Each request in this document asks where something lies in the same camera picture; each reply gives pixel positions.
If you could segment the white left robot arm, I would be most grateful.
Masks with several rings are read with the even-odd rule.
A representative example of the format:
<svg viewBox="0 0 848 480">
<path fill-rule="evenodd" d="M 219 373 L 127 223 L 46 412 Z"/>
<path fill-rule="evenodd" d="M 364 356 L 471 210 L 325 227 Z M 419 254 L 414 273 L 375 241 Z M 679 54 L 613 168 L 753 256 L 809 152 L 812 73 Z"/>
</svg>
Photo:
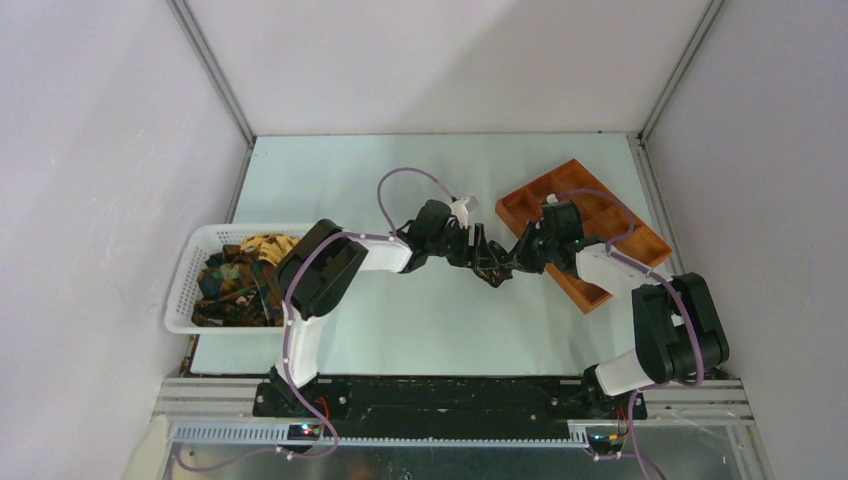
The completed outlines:
<svg viewBox="0 0 848 480">
<path fill-rule="evenodd" d="M 429 200 L 415 219 L 391 235 L 346 231 L 328 219 L 307 232 L 276 271 L 285 318 L 282 354 L 275 365 L 286 379 L 277 395 L 283 409 L 299 417 L 314 408 L 316 390 L 308 382 L 318 373 L 322 330 L 357 274 L 411 273 L 431 257 L 482 277 L 499 267 L 484 227 L 470 222 L 475 206 L 473 196 L 455 198 L 450 204 Z"/>
</svg>

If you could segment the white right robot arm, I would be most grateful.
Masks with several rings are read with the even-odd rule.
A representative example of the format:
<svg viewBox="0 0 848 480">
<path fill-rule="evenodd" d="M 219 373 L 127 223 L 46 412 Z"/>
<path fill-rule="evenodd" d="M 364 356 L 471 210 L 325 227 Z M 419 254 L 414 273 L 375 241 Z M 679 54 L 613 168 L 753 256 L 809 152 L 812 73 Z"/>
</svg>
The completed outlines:
<svg viewBox="0 0 848 480">
<path fill-rule="evenodd" d="M 611 241 L 586 236 L 578 207 L 570 200 L 546 199 L 540 220 L 528 224 L 514 257 L 523 270 L 553 265 L 631 300 L 633 348 L 588 367 L 581 380 L 581 402 L 593 417 L 610 416 L 620 407 L 621 394 L 670 382 L 697 386 L 708 369 L 729 359 L 729 343 L 706 280 L 694 272 L 665 277 Z"/>
</svg>

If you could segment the wooden compartment tray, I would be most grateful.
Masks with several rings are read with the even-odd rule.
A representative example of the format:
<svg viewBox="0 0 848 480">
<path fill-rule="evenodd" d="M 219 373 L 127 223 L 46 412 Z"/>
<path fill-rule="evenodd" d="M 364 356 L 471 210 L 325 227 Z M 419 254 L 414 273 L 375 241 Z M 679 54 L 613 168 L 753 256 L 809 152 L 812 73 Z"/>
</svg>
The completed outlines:
<svg viewBox="0 0 848 480">
<path fill-rule="evenodd" d="M 633 232 L 615 243 L 615 247 L 631 258 L 656 267 L 673 253 L 647 223 L 632 212 L 603 199 L 598 192 L 611 191 L 578 160 L 572 159 L 497 200 L 495 212 L 509 230 L 520 236 L 526 224 L 542 218 L 541 205 L 552 194 L 570 192 L 579 212 L 584 233 L 604 240 L 625 234 L 629 222 Z"/>
</svg>

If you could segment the black gold floral tie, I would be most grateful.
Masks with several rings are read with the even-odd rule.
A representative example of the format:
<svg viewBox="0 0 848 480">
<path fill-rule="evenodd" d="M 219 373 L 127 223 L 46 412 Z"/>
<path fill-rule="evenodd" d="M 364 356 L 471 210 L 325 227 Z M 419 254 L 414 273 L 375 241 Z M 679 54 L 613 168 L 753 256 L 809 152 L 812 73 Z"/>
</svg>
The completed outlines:
<svg viewBox="0 0 848 480">
<path fill-rule="evenodd" d="M 494 240 L 474 247 L 470 263 L 473 273 L 493 288 L 513 278 L 514 264 L 509 252 Z"/>
</svg>

